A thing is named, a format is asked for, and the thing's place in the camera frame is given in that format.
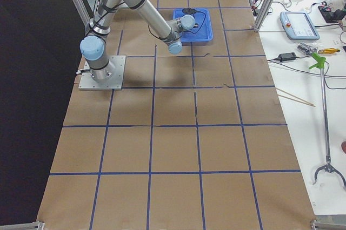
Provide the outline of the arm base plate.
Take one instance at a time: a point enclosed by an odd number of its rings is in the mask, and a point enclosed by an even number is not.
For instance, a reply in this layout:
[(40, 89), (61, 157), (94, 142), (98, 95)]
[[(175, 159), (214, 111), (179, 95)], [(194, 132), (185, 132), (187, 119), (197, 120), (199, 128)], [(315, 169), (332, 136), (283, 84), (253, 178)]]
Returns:
[(93, 70), (85, 62), (85, 69), (79, 82), (80, 90), (121, 90), (123, 86), (126, 56), (108, 56), (108, 65), (101, 70)]

